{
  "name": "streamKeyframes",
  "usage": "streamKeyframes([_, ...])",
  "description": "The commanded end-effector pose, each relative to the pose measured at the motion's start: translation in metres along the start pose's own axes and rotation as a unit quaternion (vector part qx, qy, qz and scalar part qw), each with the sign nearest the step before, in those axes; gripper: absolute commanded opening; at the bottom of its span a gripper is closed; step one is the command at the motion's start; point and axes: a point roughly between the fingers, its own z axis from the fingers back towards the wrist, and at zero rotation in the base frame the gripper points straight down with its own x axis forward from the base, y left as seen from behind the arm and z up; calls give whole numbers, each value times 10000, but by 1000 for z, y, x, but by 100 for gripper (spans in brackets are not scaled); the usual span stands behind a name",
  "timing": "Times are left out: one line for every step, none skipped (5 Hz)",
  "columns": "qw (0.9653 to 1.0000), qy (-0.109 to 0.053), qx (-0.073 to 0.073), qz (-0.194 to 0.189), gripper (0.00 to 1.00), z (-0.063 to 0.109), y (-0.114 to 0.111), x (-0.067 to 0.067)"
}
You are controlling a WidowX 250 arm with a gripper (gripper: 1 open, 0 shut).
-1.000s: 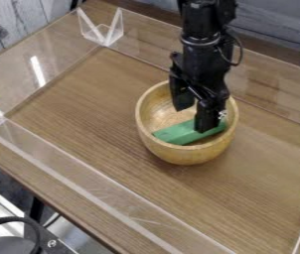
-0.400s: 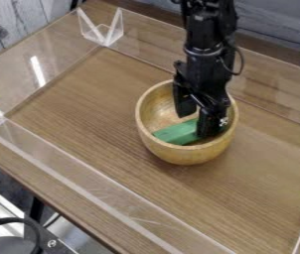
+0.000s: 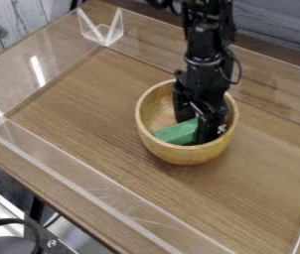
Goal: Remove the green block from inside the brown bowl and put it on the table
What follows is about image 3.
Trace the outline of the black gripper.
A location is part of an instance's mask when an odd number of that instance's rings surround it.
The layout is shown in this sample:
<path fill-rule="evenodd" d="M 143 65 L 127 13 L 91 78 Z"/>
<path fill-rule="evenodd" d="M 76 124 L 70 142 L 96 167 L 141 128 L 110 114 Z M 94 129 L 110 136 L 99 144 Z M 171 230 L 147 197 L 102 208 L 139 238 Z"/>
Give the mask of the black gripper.
<path fill-rule="evenodd" d="M 174 114 L 178 123 L 198 116 L 194 134 L 197 145 L 214 141 L 226 130 L 225 93 L 229 90 L 233 71 L 233 57 L 213 59 L 185 57 L 187 69 L 174 72 L 173 87 Z"/>

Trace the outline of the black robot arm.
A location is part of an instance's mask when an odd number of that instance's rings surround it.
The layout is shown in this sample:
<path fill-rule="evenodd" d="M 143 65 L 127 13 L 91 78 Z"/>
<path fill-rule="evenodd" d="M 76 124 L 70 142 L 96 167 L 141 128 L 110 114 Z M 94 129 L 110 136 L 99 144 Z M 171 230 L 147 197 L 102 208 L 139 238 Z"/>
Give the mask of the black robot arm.
<path fill-rule="evenodd" d="M 225 93 L 240 82 L 241 69 L 229 48 L 234 40 L 232 0 L 182 0 L 175 12 L 183 20 L 186 67 L 174 71 L 173 106 L 177 124 L 154 132 L 181 146 L 214 141 L 226 131 Z"/>

